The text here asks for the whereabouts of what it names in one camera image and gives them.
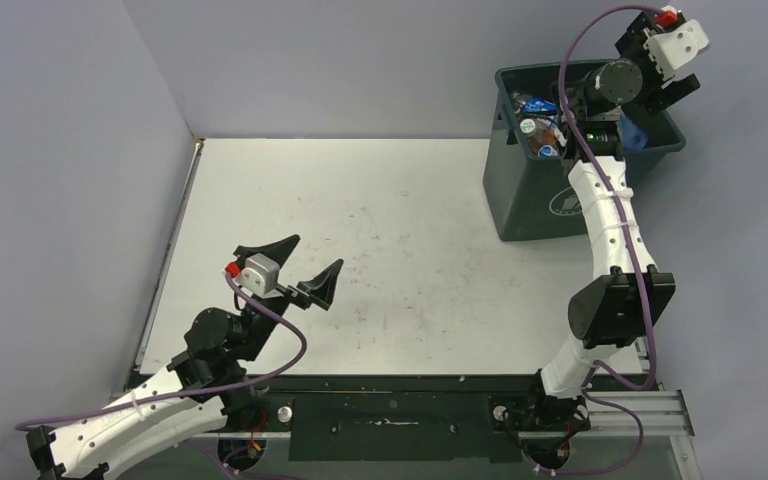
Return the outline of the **large orange label bottle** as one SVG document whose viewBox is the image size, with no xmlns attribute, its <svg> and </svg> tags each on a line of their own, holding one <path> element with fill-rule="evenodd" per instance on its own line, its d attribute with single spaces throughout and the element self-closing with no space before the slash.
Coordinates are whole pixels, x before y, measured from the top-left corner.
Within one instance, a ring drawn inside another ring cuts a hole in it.
<svg viewBox="0 0 768 480">
<path fill-rule="evenodd" d="M 523 118 L 519 122 L 520 132 L 526 140 L 527 147 L 536 156 L 544 145 L 553 146 L 560 154 L 558 140 L 550 126 L 541 119 Z"/>
</svg>

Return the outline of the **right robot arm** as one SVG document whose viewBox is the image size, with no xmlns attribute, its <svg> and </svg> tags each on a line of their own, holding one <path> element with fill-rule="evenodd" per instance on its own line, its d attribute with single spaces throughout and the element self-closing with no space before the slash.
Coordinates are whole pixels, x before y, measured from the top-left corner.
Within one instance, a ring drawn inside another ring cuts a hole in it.
<svg viewBox="0 0 768 480">
<path fill-rule="evenodd" d="M 646 341 L 648 374 L 627 387 L 646 391 L 656 383 L 654 328 L 676 282 L 649 253 L 633 210 L 620 111 L 636 104 L 656 114 L 696 91 L 697 77 L 681 70 L 709 44 L 700 24 L 680 9 L 639 5 L 616 42 L 616 59 L 577 81 L 568 79 L 568 63 L 560 64 L 554 95 L 566 136 L 562 160 L 581 205 L 593 274 L 570 299 L 569 335 L 538 371 L 525 402 L 527 418 L 539 428 L 582 420 L 593 375 L 609 371 L 610 358 L 638 339 Z"/>
</svg>

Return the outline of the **pepsi bottle blue cap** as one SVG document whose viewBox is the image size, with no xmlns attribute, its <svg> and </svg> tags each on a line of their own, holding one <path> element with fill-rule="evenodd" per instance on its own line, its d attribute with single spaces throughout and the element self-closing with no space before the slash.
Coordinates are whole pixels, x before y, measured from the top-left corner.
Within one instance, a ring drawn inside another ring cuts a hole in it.
<svg viewBox="0 0 768 480">
<path fill-rule="evenodd" d="M 537 114 L 554 116 L 557 114 L 556 105 L 544 98 L 526 92 L 513 91 L 509 94 L 514 112 L 520 116 Z"/>
</svg>

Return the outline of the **clear bottle blue label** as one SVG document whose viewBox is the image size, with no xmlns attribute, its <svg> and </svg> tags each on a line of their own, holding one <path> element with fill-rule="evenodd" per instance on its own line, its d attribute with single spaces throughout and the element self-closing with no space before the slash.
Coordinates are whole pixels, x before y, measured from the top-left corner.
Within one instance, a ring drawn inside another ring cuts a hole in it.
<svg viewBox="0 0 768 480">
<path fill-rule="evenodd" d="M 643 150 L 648 144 L 647 132 L 625 114 L 619 118 L 618 133 L 626 152 Z"/>
</svg>

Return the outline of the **clear unlabelled bottle blue cap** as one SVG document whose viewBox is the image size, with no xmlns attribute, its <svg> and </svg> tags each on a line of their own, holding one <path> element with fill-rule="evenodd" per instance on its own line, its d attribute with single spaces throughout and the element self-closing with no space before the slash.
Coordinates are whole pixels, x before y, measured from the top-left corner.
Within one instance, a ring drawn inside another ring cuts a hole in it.
<svg viewBox="0 0 768 480">
<path fill-rule="evenodd" d="M 556 157 L 559 155 L 559 152 L 551 145 L 544 145 L 538 150 L 537 154 L 540 157 Z"/>
</svg>

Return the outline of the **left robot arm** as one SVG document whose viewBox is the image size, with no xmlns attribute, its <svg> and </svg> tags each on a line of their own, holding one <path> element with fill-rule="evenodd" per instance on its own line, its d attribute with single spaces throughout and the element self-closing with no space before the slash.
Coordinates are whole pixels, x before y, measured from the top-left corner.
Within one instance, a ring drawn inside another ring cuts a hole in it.
<svg viewBox="0 0 768 480">
<path fill-rule="evenodd" d="M 195 435 L 227 425 L 242 431 L 259 420 L 259 399 L 269 381 L 295 367 L 308 349 L 306 336 L 285 312 L 291 306 L 329 310 L 344 265 L 337 259 L 309 280 L 281 284 L 281 270 L 299 242 L 294 234 L 238 246 L 223 269 L 233 310 L 200 311 L 184 335 L 184 351 L 107 406 L 15 425 L 40 478 L 114 479 Z M 245 363 L 258 358 L 278 326 L 297 338 L 298 352 L 267 373 L 250 375 Z"/>
</svg>

